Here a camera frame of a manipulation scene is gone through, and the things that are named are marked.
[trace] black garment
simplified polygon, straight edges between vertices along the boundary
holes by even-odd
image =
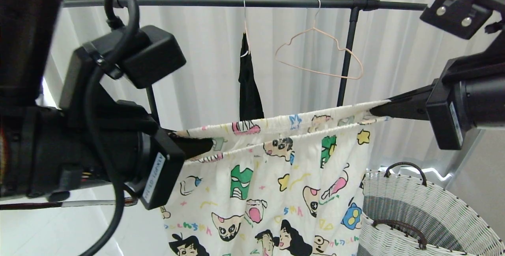
[[[242,49],[240,55],[247,55],[240,58],[240,121],[264,118],[263,107],[261,106],[260,93],[256,82],[254,82],[253,61],[249,53],[247,37],[244,33],[242,37]]]

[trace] beige wall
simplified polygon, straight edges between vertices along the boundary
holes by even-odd
[[[486,131],[449,191],[469,204],[505,238],[505,131]]]

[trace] clothes rack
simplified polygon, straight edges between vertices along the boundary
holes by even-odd
[[[318,0],[137,0],[139,6],[222,6],[222,7],[288,7],[288,8],[319,8]],[[352,50],[359,11],[376,9],[424,10],[426,4],[410,2],[388,2],[380,0],[320,0],[321,8],[349,8],[348,38],[346,48]],[[116,0],[115,7],[126,7],[126,0]],[[63,7],[103,6],[103,0],[65,0]],[[342,66],[342,76],[349,73],[350,54],[346,52]],[[347,79],[340,79],[337,107],[343,105],[346,94]],[[147,89],[148,100],[153,117],[158,118],[156,101],[152,87]]]

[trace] vertical black pole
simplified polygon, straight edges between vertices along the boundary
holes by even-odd
[[[149,108],[151,108],[151,117],[153,117],[156,123],[159,123],[159,116],[157,113],[155,92],[153,91],[153,86],[146,88],[146,92],[148,93]]]
[[[354,7],[350,11],[349,18],[349,31],[348,31],[348,40],[346,43],[346,48],[352,51],[352,44],[354,43],[354,33],[356,32],[356,22],[357,16],[359,14],[359,7]],[[344,56],[344,64],[342,67],[342,76],[346,77],[349,74],[349,64],[350,64],[350,54],[346,52]],[[339,99],[337,100],[337,107],[342,106],[344,104],[344,94],[346,94],[346,84],[347,79],[340,79],[340,87],[339,87]]]

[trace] yellow squiggle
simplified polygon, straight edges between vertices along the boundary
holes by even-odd
[[[203,202],[203,203],[200,205],[200,209],[201,209],[201,208],[203,208],[205,204],[218,206],[218,204],[216,204],[216,203],[214,203],[214,202]]]
[[[296,179],[294,180],[291,185],[289,186],[289,191],[291,191],[291,189],[293,188],[293,185],[296,183],[296,182],[300,182],[300,181],[303,181],[303,179],[307,176],[310,176],[310,173],[305,173],[303,174],[299,179]]]

